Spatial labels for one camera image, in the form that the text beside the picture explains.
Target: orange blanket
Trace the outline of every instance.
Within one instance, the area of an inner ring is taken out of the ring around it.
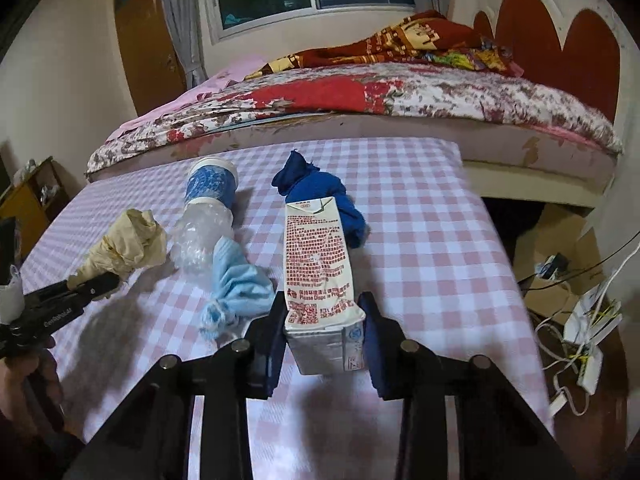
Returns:
[[[385,61],[435,63],[462,68],[522,75],[511,53],[483,38],[472,28],[447,20],[435,10],[408,16],[366,40],[342,46],[312,48],[267,63],[244,79],[292,68]]]

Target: checkered tablecloth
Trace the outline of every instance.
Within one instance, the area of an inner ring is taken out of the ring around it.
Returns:
[[[457,146],[348,139],[225,153],[240,175],[236,239],[249,261],[280,284],[284,199],[271,179],[293,148],[342,179],[370,226],[363,248],[350,255],[356,294],[372,290],[385,315],[437,354],[488,355],[545,420],[546,391],[526,311],[489,215],[465,181]],[[25,262],[26,290],[66,278],[126,208],[151,209],[171,232],[193,162],[85,187]],[[168,260],[136,272],[121,291],[56,334],[64,407],[86,438],[160,356],[186,360],[212,351],[197,330],[205,300]],[[300,376],[287,351],[273,398],[249,401],[247,411],[257,480],[393,477],[401,404],[379,400],[366,371]],[[199,431],[196,418],[190,478],[197,478]]]

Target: bolt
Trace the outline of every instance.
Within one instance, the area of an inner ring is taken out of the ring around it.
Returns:
[[[486,355],[476,355],[471,359],[471,362],[476,368],[480,368],[481,370],[487,370],[491,367],[491,359]]]
[[[251,348],[251,343],[247,339],[236,339],[231,343],[231,349],[237,353],[246,352],[249,348]]]
[[[178,358],[175,355],[165,355],[160,358],[160,367],[163,370],[168,370],[169,368],[173,368],[178,364]]]
[[[415,354],[420,349],[420,344],[413,339],[405,339],[400,343],[400,349],[408,354]]]

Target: carton with red text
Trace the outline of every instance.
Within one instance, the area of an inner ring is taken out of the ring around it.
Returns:
[[[364,311],[333,197],[288,203],[284,240],[287,342],[300,373],[332,374],[364,366]]]

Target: headboard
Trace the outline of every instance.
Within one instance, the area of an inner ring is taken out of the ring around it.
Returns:
[[[593,10],[583,9],[574,17],[564,48],[541,0],[502,0],[495,32],[482,11],[476,14],[474,29],[510,47],[527,79],[565,90],[614,121],[620,47]]]

